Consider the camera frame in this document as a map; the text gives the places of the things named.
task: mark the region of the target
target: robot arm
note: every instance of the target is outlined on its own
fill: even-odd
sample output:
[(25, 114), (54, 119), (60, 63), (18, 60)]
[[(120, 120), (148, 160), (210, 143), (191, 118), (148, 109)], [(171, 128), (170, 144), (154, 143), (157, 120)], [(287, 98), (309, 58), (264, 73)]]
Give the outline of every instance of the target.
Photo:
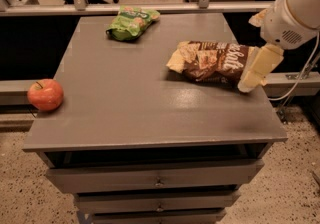
[(296, 49), (320, 30), (320, 0), (276, 0), (260, 18), (260, 35), (267, 42), (249, 56), (238, 88), (250, 92), (283, 60), (284, 50)]

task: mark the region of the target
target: apple stem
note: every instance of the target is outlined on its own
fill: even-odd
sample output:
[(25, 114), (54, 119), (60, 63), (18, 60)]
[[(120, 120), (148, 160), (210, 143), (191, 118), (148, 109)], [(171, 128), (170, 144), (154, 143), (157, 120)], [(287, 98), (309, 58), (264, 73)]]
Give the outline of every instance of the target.
[(38, 85), (40, 85), (41, 89), (43, 89), (43, 86), (39, 83), (39, 82), (36, 82)]

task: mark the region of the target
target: snack bag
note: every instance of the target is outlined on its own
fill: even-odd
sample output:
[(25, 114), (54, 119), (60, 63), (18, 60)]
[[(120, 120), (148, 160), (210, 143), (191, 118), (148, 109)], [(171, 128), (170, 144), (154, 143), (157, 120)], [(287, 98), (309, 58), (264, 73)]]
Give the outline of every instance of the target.
[(223, 42), (181, 42), (167, 67), (195, 82), (236, 85), (254, 49)]
[(121, 6), (117, 17), (106, 32), (119, 41), (133, 40), (138, 38), (152, 22), (159, 20), (159, 17), (160, 13), (155, 10)]

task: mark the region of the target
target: drawer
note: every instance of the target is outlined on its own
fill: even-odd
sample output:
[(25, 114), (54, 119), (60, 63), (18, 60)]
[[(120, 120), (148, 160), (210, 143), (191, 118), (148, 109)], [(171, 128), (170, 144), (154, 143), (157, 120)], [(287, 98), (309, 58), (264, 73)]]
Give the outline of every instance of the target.
[(49, 169), (48, 179), (63, 193), (88, 193), (249, 183), (262, 160), (187, 162), (138, 166)]
[(75, 204), (84, 213), (164, 212), (182, 209), (225, 208), (240, 196), (239, 191), (215, 191), (210, 188), (164, 189), (104, 195), (76, 196)]
[(170, 211), (162, 213), (95, 214), (94, 224), (213, 224), (226, 212), (220, 209)]

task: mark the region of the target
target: green chip bag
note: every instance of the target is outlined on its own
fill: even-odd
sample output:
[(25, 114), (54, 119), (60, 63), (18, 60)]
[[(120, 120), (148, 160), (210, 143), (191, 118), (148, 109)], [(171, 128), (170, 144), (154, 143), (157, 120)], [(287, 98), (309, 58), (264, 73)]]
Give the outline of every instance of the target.
[(142, 10), (139, 7), (121, 6), (117, 17), (107, 29), (107, 33), (119, 41), (138, 38), (153, 21), (159, 20), (155, 10)]

